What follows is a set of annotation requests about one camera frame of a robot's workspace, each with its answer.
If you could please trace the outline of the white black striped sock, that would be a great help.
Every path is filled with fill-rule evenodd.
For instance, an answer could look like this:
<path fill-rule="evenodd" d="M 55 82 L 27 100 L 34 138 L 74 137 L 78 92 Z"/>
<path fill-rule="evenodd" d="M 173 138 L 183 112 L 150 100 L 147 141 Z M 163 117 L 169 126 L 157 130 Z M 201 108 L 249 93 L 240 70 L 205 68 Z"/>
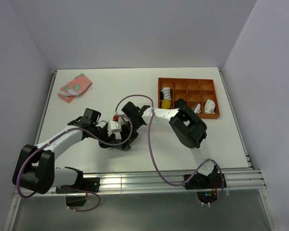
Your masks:
<path fill-rule="evenodd" d="M 161 89 L 159 98 L 161 100 L 171 101 L 171 88 L 170 87 L 164 87 L 163 89 Z"/>

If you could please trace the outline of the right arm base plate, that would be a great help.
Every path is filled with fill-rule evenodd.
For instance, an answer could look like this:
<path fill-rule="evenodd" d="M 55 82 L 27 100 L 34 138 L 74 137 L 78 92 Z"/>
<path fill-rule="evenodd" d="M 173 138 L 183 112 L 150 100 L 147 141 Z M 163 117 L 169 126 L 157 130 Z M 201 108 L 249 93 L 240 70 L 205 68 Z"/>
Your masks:
<path fill-rule="evenodd" d="M 204 176 L 201 174 L 196 174 L 192 177 L 192 179 L 185 183 L 183 186 L 187 190 L 196 190 L 196 189 L 221 189 L 222 188 L 222 180 L 223 187 L 226 188 L 226 180 L 224 174 L 217 174 L 215 176 Z"/>

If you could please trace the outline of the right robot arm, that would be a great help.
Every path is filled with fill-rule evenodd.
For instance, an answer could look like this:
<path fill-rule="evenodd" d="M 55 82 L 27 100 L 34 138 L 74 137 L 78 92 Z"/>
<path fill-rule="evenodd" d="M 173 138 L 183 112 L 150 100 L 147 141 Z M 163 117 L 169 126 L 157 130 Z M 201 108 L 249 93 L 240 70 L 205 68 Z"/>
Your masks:
<path fill-rule="evenodd" d="M 155 162 L 151 144 L 151 129 L 154 124 L 170 127 L 178 141 L 195 155 L 195 162 L 198 167 L 195 173 L 184 180 L 184 183 L 195 178 L 201 186 L 208 188 L 215 182 L 220 167 L 211 158 L 206 147 L 207 125 L 192 109 L 186 105 L 176 109 L 155 109 L 149 105 L 140 108 L 132 102 L 128 102 L 123 106 L 122 112 L 132 121 L 133 130 L 137 130 L 142 125 L 148 126 L 147 141 L 151 161 L 164 182 L 174 185 L 164 178 Z"/>

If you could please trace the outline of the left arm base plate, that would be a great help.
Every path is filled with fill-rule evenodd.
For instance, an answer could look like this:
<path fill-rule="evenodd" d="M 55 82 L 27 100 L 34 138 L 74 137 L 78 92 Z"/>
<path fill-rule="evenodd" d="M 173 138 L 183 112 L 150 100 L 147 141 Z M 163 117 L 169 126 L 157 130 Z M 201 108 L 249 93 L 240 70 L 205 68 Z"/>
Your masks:
<path fill-rule="evenodd" d="M 56 187 L 55 192 L 58 194 L 64 194 L 64 193 L 80 193 L 82 191 L 87 192 L 94 192 L 98 193 L 100 187 L 100 178 L 99 177 L 93 177 L 93 178 L 84 178 L 81 186 L 76 189 L 72 186 L 65 186 L 65 187 Z"/>

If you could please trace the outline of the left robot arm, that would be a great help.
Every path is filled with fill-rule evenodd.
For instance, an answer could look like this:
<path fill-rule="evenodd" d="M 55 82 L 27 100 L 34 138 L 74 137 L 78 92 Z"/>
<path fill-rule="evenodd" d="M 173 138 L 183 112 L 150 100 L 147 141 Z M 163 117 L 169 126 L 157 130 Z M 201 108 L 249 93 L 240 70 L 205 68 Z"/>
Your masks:
<path fill-rule="evenodd" d="M 98 126 L 97 120 L 101 114 L 86 109 L 83 116 L 71 121 L 61 132 L 38 145 L 25 145 L 19 154 L 12 182 L 22 198 L 28 198 L 21 192 L 22 188 L 33 194 L 45 194 L 52 187 L 68 187 L 73 192 L 79 192 L 84 187 L 83 172 L 76 168 L 55 168 L 57 158 L 71 146 L 93 138 L 107 147 L 119 146 L 124 141 L 116 141 L 115 133 L 122 130 L 119 115 Z"/>

